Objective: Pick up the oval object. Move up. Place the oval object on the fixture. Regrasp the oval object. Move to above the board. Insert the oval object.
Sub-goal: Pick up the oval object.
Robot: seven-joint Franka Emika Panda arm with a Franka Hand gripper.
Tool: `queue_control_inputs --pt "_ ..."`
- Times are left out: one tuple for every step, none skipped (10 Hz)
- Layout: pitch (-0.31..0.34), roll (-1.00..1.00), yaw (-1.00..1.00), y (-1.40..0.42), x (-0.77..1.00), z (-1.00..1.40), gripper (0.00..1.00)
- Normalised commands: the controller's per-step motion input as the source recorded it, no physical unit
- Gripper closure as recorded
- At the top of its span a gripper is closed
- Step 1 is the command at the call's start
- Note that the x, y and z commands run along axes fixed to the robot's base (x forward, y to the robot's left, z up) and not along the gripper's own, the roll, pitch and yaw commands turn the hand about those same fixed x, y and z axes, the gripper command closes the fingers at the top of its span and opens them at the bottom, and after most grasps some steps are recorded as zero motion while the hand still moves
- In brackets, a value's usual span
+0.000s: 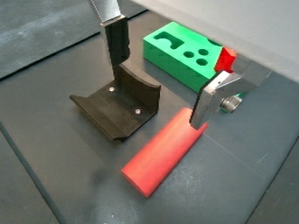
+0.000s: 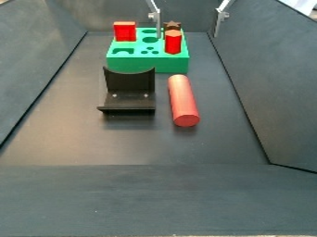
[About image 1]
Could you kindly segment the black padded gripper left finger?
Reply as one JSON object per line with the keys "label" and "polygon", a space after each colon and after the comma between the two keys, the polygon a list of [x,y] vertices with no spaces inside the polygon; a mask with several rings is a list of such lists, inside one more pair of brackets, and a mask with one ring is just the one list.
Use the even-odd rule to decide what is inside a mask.
{"label": "black padded gripper left finger", "polygon": [[100,32],[106,41],[106,51],[112,67],[129,57],[129,38],[126,17],[121,14],[117,0],[88,0],[96,14]]}

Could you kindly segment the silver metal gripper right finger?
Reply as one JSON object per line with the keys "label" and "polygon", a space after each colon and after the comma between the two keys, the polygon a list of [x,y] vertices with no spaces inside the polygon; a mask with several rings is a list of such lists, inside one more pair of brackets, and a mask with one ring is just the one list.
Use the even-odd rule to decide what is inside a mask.
{"label": "silver metal gripper right finger", "polygon": [[219,72],[201,87],[193,105],[189,123],[197,129],[220,108],[233,111],[240,104],[235,95],[260,86],[271,70],[245,57],[236,57],[232,73]]}

